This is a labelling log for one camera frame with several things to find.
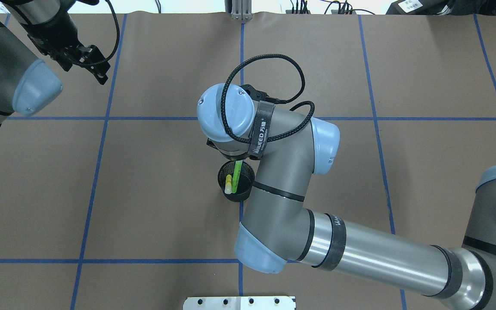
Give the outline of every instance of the black mesh pen holder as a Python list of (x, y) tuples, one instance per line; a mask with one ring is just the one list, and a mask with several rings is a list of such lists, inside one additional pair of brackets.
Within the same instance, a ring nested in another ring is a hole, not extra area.
[(232, 202), (242, 202), (250, 196), (250, 191), (252, 190), (252, 184), (254, 183), (254, 169), (252, 166), (247, 164), (245, 161), (242, 162), (242, 167), (240, 168), (240, 177), (239, 177), (239, 185), (236, 188), (236, 192), (234, 194), (226, 194), (225, 193), (225, 182), (228, 174), (233, 176), (235, 173), (235, 161), (227, 161), (225, 164), (219, 168), (219, 172), (217, 174), (217, 182), (219, 187), (223, 192), (223, 195)]

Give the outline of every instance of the yellow marker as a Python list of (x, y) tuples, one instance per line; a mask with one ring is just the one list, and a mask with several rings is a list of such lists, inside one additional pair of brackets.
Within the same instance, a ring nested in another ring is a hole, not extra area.
[(228, 174), (225, 178), (225, 193), (231, 194), (233, 188), (233, 177)]

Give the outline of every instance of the white label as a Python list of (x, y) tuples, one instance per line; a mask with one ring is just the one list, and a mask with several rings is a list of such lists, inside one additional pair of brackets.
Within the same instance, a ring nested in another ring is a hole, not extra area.
[(406, 0), (406, 1), (400, 2), (399, 6), (405, 12), (412, 12), (412, 11), (416, 10), (417, 8), (422, 8), (422, 3), (420, 3), (419, 0)]

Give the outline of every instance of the metal tube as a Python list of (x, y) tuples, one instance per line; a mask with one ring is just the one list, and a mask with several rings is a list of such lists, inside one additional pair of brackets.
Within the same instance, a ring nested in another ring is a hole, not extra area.
[(346, 224), (346, 249), (335, 271), (433, 296), (449, 277), (445, 255), (435, 247)]

